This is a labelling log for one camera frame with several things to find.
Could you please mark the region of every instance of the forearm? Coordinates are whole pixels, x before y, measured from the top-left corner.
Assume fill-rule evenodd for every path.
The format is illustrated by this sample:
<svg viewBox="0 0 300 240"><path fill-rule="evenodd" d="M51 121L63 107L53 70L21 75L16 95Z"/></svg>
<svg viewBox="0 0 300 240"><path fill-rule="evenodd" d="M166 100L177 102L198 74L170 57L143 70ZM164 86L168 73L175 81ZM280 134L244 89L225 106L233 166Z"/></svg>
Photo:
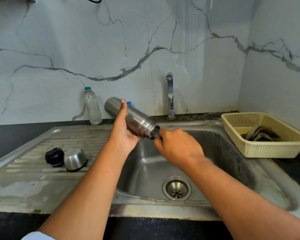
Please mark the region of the forearm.
<svg viewBox="0 0 300 240"><path fill-rule="evenodd" d="M126 157L107 142L76 188L39 230L59 240L101 240Z"/></svg>
<svg viewBox="0 0 300 240"><path fill-rule="evenodd" d="M208 159L194 160L185 173L234 239L300 239L300 219L250 190Z"/></svg>

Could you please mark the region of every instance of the stainless steel bottle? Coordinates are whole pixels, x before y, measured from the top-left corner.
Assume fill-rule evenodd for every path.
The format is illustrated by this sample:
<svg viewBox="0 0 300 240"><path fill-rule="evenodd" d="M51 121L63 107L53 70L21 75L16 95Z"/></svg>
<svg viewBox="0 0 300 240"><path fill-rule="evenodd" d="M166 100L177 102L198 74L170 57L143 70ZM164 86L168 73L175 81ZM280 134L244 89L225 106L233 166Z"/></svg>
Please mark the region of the stainless steel bottle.
<svg viewBox="0 0 300 240"><path fill-rule="evenodd" d="M109 98L104 105L104 109L111 116L116 117L121 107L121 100L117 97ZM149 118L148 115L142 113L136 108L128 105L126 116L127 127L136 135L154 139L156 133L159 133L160 127Z"/></svg>

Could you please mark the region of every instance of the basket rim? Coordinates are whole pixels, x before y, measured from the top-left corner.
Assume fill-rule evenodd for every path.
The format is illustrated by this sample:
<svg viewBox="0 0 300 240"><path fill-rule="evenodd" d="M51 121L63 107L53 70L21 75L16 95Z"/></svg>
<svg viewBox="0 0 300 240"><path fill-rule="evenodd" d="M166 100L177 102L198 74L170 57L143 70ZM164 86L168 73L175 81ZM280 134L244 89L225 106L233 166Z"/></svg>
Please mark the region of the basket rim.
<svg viewBox="0 0 300 240"><path fill-rule="evenodd" d="M244 113L224 113L221 115L222 120L230 127L230 129L235 133L235 135L239 138L240 141L249 144L249 145L263 145L263 146L293 146L293 145L300 145L300 141L273 141L273 142L268 142L268 141L249 141L245 140L240 136L240 134L234 129L234 127L229 123L229 121L225 118L227 115L233 115L233 114L259 114L259 115L267 115L271 117L272 119L278 121L282 125L288 127L289 129L293 130L295 133L300 135L300 131L296 130L292 126L286 124L285 122L277 119L276 117L268 114L268 113L263 113L263 112L244 112Z"/></svg>

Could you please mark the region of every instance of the clear plastic water bottle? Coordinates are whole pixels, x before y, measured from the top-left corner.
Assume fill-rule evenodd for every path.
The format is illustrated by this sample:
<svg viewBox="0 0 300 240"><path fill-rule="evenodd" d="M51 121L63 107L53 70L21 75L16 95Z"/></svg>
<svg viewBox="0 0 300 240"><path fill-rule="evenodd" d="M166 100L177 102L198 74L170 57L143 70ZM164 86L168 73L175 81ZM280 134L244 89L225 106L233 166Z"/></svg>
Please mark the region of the clear plastic water bottle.
<svg viewBox="0 0 300 240"><path fill-rule="evenodd" d="M96 94L91 91L91 87L85 87L84 100L88 111L89 120L92 125L97 125L102 122L101 113L97 101Z"/></svg>

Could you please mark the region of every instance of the person's left hand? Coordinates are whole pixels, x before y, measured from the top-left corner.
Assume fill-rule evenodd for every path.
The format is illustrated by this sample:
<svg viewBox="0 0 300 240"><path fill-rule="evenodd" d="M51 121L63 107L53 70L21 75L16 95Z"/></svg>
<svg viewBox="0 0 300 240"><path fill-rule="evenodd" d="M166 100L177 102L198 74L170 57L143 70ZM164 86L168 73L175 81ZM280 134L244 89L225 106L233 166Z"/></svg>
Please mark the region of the person's left hand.
<svg viewBox="0 0 300 240"><path fill-rule="evenodd" d="M119 147L123 153L128 154L135 148L136 144L142 140L142 137L133 134L128 128L126 123L128 105L127 102L122 98L121 107L119 113L114 121L112 130L109 136L110 142L116 147Z"/></svg>

